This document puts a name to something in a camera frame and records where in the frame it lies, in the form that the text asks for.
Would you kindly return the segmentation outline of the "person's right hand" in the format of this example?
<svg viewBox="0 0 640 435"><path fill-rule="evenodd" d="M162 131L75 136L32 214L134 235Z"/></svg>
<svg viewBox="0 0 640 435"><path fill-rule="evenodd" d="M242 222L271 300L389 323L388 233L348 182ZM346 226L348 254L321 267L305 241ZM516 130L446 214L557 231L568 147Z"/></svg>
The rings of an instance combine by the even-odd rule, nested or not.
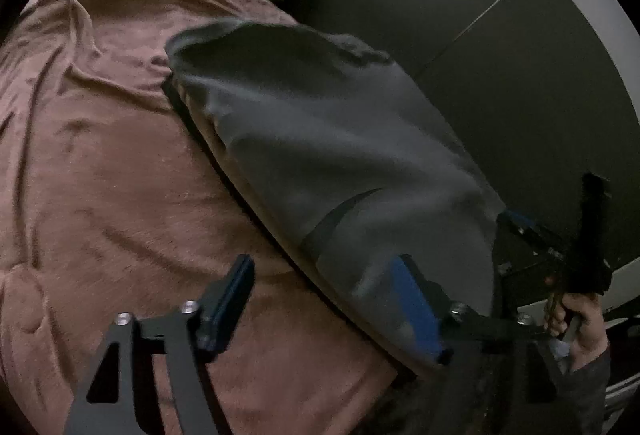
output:
<svg viewBox="0 0 640 435"><path fill-rule="evenodd" d="M563 335L566 341L566 331L573 319L577 320L577 328L570 342L570 372L590 365L608 349L600 295L552 293L544 307L547 331L552 337Z"/></svg>

